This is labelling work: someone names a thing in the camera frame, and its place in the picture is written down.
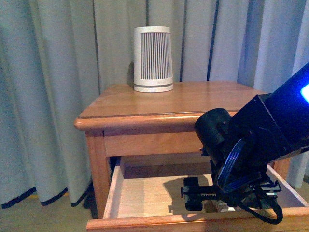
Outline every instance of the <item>white speaker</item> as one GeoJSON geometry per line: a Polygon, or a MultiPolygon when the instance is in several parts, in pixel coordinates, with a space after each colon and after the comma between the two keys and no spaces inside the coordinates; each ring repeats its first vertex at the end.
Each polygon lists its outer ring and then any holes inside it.
{"type": "Polygon", "coordinates": [[[154,93],[172,89],[169,27],[134,28],[134,90],[154,93]]]}

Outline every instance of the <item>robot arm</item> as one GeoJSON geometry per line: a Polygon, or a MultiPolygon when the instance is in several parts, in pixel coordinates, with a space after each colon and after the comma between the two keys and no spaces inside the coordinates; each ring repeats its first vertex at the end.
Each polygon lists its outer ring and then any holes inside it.
{"type": "Polygon", "coordinates": [[[233,117],[213,109],[195,123],[204,156],[211,158],[213,186],[200,187],[186,178],[182,195],[188,210],[201,210],[203,200],[239,206],[271,224],[282,221],[274,196],[280,191],[266,174],[267,164],[309,150],[309,63],[272,94],[256,95],[233,117]],[[253,208],[272,208],[277,219],[253,208]]]}

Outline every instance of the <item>black cylinder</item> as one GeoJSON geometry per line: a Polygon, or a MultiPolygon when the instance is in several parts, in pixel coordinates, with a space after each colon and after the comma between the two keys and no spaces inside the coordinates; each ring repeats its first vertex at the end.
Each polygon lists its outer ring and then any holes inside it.
{"type": "Polygon", "coordinates": [[[228,125],[231,115],[222,108],[210,110],[203,114],[195,123],[194,128],[204,150],[210,155],[215,164],[223,161],[218,146],[225,140],[220,133],[220,123],[228,125]]]}

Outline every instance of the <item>white curtain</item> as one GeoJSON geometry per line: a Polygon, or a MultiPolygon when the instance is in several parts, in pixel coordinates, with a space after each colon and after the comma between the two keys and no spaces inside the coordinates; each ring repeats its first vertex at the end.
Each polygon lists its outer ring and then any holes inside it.
{"type": "Polygon", "coordinates": [[[0,203],[36,188],[43,204],[91,182],[74,119],[98,96],[93,5],[0,1],[0,203]]]}
{"type": "MultiPolygon", "coordinates": [[[[309,0],[218,2],[210,81],[272,92],[309,62],[309,0]]],[[[33,187],[76,203],[91,176],[73,121],[99,89],[133,81],[134,28],[169,26],[174,81],[206,81],[216,3],[0,0],[0,203],[33,187]]],[[[295,187],[307,160],[292,159],[295,187]]]]}

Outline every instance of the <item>drawer front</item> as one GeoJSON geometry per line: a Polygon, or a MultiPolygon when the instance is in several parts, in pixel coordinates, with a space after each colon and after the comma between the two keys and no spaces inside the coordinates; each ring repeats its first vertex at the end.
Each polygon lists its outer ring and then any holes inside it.
{"type": "MultiPolygon", "coordinates": [[[[272,211],[266,210],[269,216],[272,211]]],[[[247,212],[189,214],[158,217],[132,217],[90,220],[90,232],[308,232],[308,207],[283,209],[284,219],[270,225],[247,212]]]]}
{"type": "Polygon", "coordinates": [[[198,152],[202,143],[195,132],[105,136],[107,156],[198,152]]]}

